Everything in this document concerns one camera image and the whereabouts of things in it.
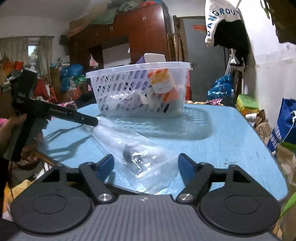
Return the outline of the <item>person's left hand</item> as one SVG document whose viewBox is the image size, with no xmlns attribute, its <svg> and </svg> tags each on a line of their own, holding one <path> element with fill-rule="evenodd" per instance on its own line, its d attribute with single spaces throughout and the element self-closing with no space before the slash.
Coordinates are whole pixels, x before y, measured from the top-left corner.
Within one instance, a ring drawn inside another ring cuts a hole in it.
<svg viewBox="0 0 296 241">
<path fill-rule="evenodd" d="M 20 116 L 12 116 L 1 126 L 1 156 L 6 152 L 11 140 L 13 131 L 17 126 L 21 125 L 27 118 L 26 114 Z M 33 154 L 36 150 L 38 143 L 43 141 L 43 132 L 39 132 L 35 139 L 27 144 L 22 150 L 22 159 L 19 161 L 20 165 L 31 165 L 37 162 L 38 158 Z"/>
</svg>

